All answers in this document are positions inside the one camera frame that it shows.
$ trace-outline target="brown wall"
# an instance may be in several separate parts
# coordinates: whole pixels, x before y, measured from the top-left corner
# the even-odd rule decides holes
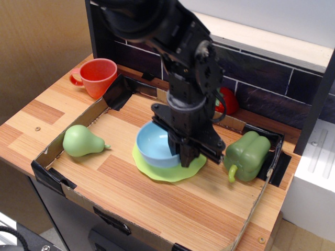
[[[4,0],[0,124],[92,53],[84,0]]]
[[[84,0],[3,0],[0,124],[92,53]],[[28,179],[0,162],[0,212],[41,233],[51,227]]]

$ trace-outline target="red mug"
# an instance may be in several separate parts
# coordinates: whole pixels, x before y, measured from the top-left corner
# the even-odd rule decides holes
[[[101,98],[117,77],[116,63],[109,59],[93,59],[75,68],[70,81],[75,86],[85,86],[87,93],[95,99]]]

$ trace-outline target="blue bowl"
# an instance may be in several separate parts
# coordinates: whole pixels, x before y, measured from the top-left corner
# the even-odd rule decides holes
[[[170,152],[168,132],[153,122],[146,123],[138,132],[136,144],[144,160],[159,168],[174,167],[180,163],[179,154]]]

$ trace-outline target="wood grain surface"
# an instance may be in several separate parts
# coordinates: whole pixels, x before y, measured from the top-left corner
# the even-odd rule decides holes
[[[68,78],[66,74],[0,127],[0,157],[30,177],[31,161],[95,101]],[[91,125],[111,150],[77,159],[62,154],[52,167],[77,184],[75,191],[172,243],[191,250],[222,250],[239,234],[264,181],[229,184],[224,167],[211,161],[194,177],[173,184],[140,173],[131,151],[138,130],[151,119],[153,102],[133,95],[120,112],[110,110]],[[278,128],[276,122],[258,116],[255,122]],[[289,135],[283,150],[292,160],[280,187],[267,187],[237,250],[265,249],[266,242],[259,238],[269,239],[297,168],[300,156],[293,149],[299,132],[279,127]],[[215,129],[227,145],[240,137]]]

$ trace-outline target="cable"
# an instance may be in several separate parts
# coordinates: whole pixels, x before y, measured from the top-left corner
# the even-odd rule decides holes
[[[6,232],[9,234],[13,234],[16,238],[18,238],[18,240],[22,243],[23,249],[24,251],[29,251],[28,249],[28,244],[26,242],[26,240],[24,239],[24,237],[17,232],[15,229],[11,228],[11,227],[7,227],[7,226],[0,226],[0,232]]]

